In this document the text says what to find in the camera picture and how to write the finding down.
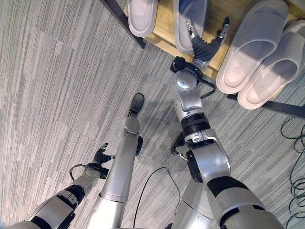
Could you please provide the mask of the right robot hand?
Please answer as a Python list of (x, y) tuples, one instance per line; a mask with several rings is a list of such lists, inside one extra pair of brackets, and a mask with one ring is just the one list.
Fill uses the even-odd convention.
[(187, 19), (186, 26), (189, 38), (192, 43), (194, 58), (193, 64), (205, 70), (210, 61), (216, 55), (224, 42), (230, 24), (230, 18), (226, 17), (223, 21), (222, 28), (217, 32), (217, 36), (210, 42), (202, 40), (198, 35), (197, 29), (191, 19)]

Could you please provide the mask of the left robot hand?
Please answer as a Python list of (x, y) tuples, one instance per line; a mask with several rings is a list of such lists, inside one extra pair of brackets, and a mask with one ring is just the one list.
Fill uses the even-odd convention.
[(108, 155), (105, 153), (108, 144), (109, 143), (104, 143), (94, 155), (94, 161), (100, 165), (115, 159), (115, 155)]

